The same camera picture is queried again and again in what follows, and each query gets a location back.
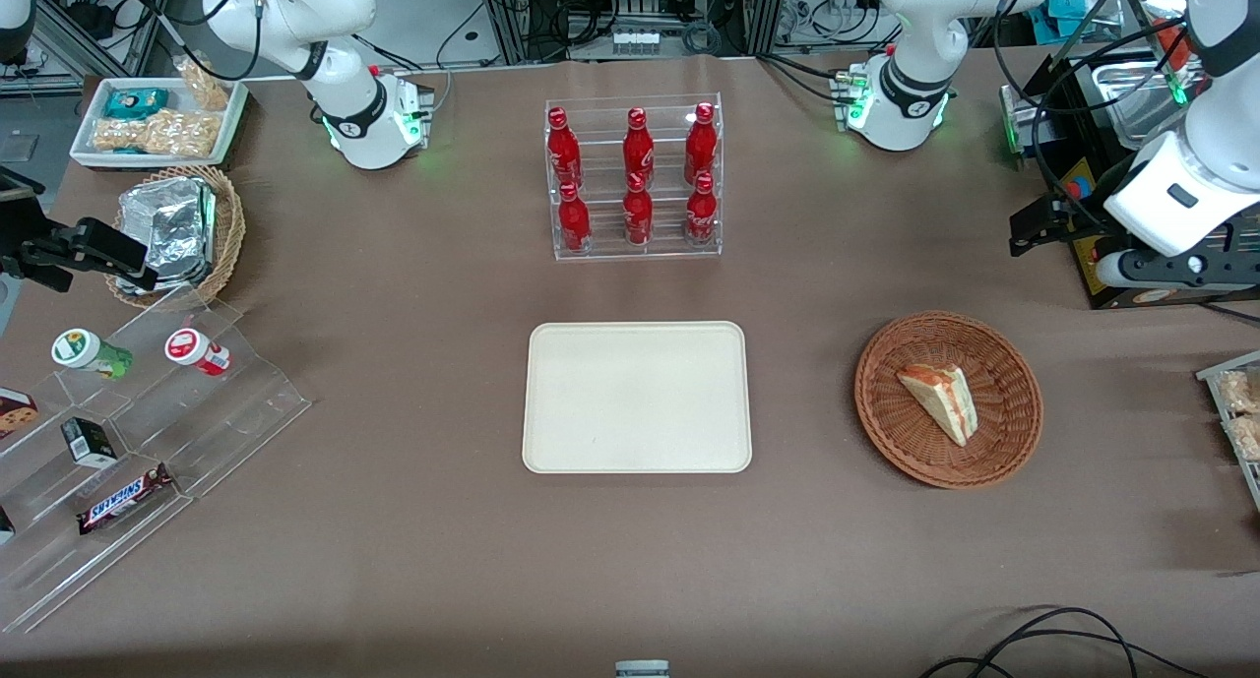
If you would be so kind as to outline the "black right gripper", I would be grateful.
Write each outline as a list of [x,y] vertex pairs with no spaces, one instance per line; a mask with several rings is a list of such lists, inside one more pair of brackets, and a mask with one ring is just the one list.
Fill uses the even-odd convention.
[[100,272],[142,275],[146,270],[147,248],[139,239],[97,217],[82,217],[76,226],[62,228],[3,226],[3,272],[13,279],[32,280],[55,292],[67,292],[76,279],[63,268],[76,260],[73,239],[78,261]]

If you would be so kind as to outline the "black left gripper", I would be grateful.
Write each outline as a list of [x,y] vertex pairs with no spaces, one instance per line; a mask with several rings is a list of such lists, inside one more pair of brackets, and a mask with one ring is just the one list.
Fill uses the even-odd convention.
[[1021,210],[1021,221],[1009,221],[1009,255],[1018,258],[1043,243],[1072,243],[1089,237],[1108,237],[1108,215],[1085,204],[1058,197],[1040,197]]

